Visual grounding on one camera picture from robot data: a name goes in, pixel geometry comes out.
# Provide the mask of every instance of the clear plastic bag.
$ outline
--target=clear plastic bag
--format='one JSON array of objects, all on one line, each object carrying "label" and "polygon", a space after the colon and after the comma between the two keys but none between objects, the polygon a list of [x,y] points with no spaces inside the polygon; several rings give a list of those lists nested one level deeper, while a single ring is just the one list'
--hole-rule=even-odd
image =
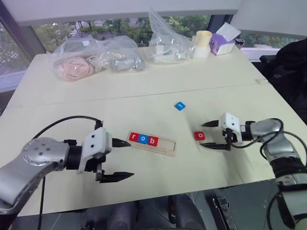
[{"label": "clear plastic bag", "polygon": [[145,69],[146,64],[137,44],[128,36],[118,36],[104,42],[104,52],[98,58],[104,68],[113,71]]},{"label": "clear plastic bag", "polygon": [[146,66],[136,43],[127,36],[105,41],[92,37],[70,38],[49,53],[48,60],[53,72],[67,81],[76,81],[104,69],[143,70]]},{"label": "clear plastic bag", "polygon": [[101,50],[100,41],[92,37],[70,38],[51,54],[48,61],[53,72],[67,81],[75,81],[100,72],[97,56]]},{"label": "clear plastic bag", "polygon": [[149,42],[147,59],[154,64],[176,64],[191,58],[192,43],[177,34],[155,11],[148,12],[150,27],[153,31]]}]

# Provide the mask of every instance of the table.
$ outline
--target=table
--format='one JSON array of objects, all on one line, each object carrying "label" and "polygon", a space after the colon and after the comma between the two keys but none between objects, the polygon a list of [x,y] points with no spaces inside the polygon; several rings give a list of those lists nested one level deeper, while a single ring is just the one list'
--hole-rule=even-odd
[{"label": "table", "polygon": [[[177,101],[186,104],[178,111]],[[207,141],[223,141],[218,128],[202,128],[204,122],[230,112],[246,120],[278,117],[285,130],[307,141],[307,127],[269,84],[239,85],[158,95],[99,99],[21,108],[9,107],[0,118],[2,154],[0,166],[19,154],[22,146],[43,127],[69,115],[103,119],[113,137],[126,139],[130,130],[172,138],[177,141],[174,158],[135,148],[113,149],[107,155],[107,173],[126,171],[134,176],[119,183],[99,184],[93,173],[52,172],[46,177],[44,213],[67,211],[184,192],[251,183],[273,178],[270,165],[260,156],[260,144],[231,152],[205,149],[193,138],[203,130]],[[79,143],[93,130],[93,123],[71,120],[48,130],[46,137]],[[299,142],[294,146],[305,162]],[[38,214],[40,187],[20,215]]]},{"label": "table", "polygon": [[210,54],[204,62],[193,60],[174,65],[147,64],[144,72],[115,74],[108,70],[78,80],[59,81],[47,55],[37,55],[20,82],[8,107],[59,104],[170,92],[256,84],[264,77],[235,47],[227,55]]}]

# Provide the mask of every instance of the red letter block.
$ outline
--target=red letter block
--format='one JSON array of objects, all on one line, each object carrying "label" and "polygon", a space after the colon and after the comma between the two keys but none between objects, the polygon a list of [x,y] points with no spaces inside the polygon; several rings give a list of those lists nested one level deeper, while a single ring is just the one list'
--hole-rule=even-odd
[{"label": "red letter block", "polygon": [[159,138],[149,136],[147,144],[148,145],[152,145],[152,146],[157,146],[158,145],[158,141],[159,141]]},{"label": "red letter block", "polygon": [[139,133],[133,133],[133,132],[131,132],[131,133],[130,133],[129,140],[134,141],[134,142],[138,142],[139,136],[140,136]]},{"label": "red letter block", "polygon": [[205,134],[202,131],[194,132],[195,140],[205,140]]}]

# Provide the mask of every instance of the cardboard box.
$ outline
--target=cardboard box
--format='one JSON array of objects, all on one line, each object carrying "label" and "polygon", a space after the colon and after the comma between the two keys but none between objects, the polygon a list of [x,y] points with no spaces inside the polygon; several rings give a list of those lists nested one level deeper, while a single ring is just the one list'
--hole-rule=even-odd
[{"label": "cardboard box", "polygon": [[232,48],[235,46],[235,41],[231,40],[227,42],[222,35],[213,34],[209,45],[211,52],[218,56],[230,53]]}]

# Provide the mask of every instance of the pink fabric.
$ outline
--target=pink fabric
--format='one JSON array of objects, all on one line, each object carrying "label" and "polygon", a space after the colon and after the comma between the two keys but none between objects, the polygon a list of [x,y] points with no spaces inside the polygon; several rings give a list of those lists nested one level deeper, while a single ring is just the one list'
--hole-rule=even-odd
[{"label": "pink fabric", "polygon": [[83,57],[72,57],[58,66],[58,72],[64,79],[75,81],[92,75],[94,69]]}]

